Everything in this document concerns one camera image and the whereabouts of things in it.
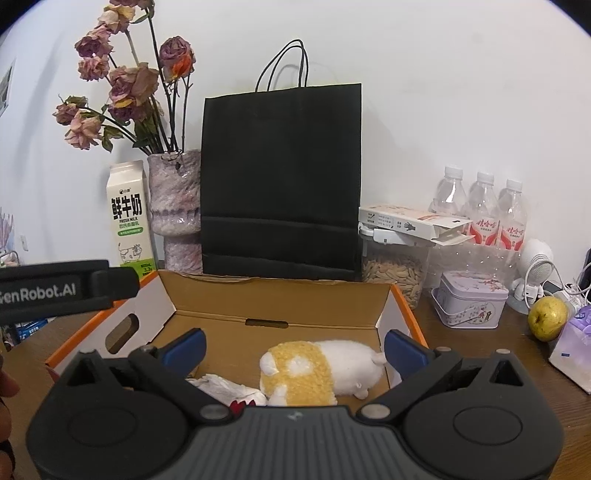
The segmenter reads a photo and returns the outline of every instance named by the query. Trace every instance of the wooden table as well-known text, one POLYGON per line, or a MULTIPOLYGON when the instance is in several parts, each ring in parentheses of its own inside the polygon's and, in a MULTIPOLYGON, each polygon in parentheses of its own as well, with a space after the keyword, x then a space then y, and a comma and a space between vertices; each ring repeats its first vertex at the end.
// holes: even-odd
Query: wooden table
POLYGON ((527 318, 505 307, 494 330, 456 330, 439 321, 423 297, 414 312, 429 347, 449 346, 463 356, 489 356, 508 348, 519 357, 564 427, 564 448, 551 480, 591 478, 591 395, 587 395, 548 362, 546 343, 530 334, 527 318))
MULTIPOLYGON (((11 440, 19 479, 39 479, 25 447, 25 433, 52 385, 43 362, 91 316, 72 316, 52 322, 5 354, 4 368, 22 387, 17 398, 7 401, 12 412, 11 440)), ((449 346, 464 356, 476 357, 488 356, 497 348, 508 348, 517 354, 564 426, 564 450, 551 480, 591 478, 591 396, 548 363, 547 345, 531 337, 523 315, 507 307, 495 330, 452 330, 439 321, 423 297, 415 316, 431 348, 449 346)))

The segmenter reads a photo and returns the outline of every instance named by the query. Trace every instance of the black handle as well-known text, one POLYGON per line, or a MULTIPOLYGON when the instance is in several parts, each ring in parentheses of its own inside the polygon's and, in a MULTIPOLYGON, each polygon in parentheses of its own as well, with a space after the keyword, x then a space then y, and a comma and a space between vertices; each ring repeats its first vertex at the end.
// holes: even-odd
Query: black handle
POLYGON ((58 262, 0 269, 0 325, 106 310, 135 297, 133 268, 107 260, 58 262))
POLYGON ((308 86, 308 73, 309 73, 309 69, 310 69, 310 64, 308 61, 308 53, 306 52, 306 49, 304 48, 304 43, 299 38, 297 38, 295 40, 290 41, 287 45, 285 45, 285 47, 283 47, 281 49, 281 51, 277 55, 275 55, 275 57, 273 57, 273 59, 267 64, 267 66, 264 68, 259 79, 256 82, 255 92, 258 92, 262 78, 265 76, 265 73, 267 72, 267 70, 269 68, 271 68, 271 65, 273 65, 273 63, 275 63, 275 66, 274 66, 274 68, 271 72, 271 75, 269 77, 269 82, 267 84, 267 92, 271 89, 271 82, 273 80, 273 75, 275 75, 275 71, 277 70, 277 67, 279 66, 279 62, 281 61, 283 56, 292 48, 300 48, 301 49, 300 75, 298 78, 298 87, 301 87, 301 79, 304 74, 304 62, 306 64, 306 77, 304 79, 304 86, 308 86))

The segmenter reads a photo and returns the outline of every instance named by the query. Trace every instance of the milk carton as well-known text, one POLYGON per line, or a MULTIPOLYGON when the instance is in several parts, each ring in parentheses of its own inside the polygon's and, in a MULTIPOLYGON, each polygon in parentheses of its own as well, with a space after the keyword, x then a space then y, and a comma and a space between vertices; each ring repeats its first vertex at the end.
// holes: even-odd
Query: milk carton
POLYGON ((107 200, 115 246, 121 266, 132 267, 140 278, 156 270, 146 191, 141 160, 111 166, 107 200))

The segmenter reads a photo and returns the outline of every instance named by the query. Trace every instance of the pink textured vase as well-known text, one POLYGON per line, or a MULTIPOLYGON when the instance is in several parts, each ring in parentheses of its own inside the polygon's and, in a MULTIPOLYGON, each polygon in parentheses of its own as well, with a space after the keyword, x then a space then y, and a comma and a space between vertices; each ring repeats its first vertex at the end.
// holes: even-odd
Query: pink textured vase
POLYGON ((201 256, 201 152, 150 155, 152 231, 164 237, 167 270, 203 273, 201 256))

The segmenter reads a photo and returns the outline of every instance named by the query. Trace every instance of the plush toy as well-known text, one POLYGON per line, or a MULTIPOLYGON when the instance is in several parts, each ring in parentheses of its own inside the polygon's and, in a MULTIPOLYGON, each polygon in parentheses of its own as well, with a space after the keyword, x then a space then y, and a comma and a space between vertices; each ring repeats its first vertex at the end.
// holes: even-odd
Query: plush toy
POLYGON ((261 391, 277 407, 336 405, 336 395, 363 400, 385 363, 383 353, 349 340, 281 343, 261 358, 261 391))

